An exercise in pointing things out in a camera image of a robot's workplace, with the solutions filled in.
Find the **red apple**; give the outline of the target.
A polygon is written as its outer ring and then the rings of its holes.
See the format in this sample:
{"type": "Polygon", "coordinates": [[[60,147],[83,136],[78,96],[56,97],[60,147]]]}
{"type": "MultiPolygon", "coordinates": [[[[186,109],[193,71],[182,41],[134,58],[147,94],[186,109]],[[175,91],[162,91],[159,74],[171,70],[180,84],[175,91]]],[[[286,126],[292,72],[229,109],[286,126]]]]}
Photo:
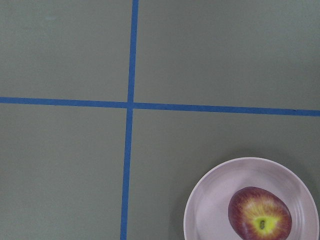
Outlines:
{"type": "Polygon", "coordinates": [[[228,220],[243,240],[286,240],[292,229],[287,205],[273,193],[253,186],[233,194],[228,220]]]}

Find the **pink plate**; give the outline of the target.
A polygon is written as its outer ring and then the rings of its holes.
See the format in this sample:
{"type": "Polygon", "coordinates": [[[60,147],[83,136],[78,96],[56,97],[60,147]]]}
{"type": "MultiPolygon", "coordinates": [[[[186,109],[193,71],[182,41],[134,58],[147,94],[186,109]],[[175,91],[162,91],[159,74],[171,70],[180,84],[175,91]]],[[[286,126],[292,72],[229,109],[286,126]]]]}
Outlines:
{"type": "Polygon", "coordinates": [[[320,237],[315,201],[302,180],[285,166],[259,157],[226,161],[207,172],[192,190],[184,211],[186,240],[238,240],[228,219],[229,202],[238,190],[258,187],[280,198],[292,217],[290,240],[320,237]]]}

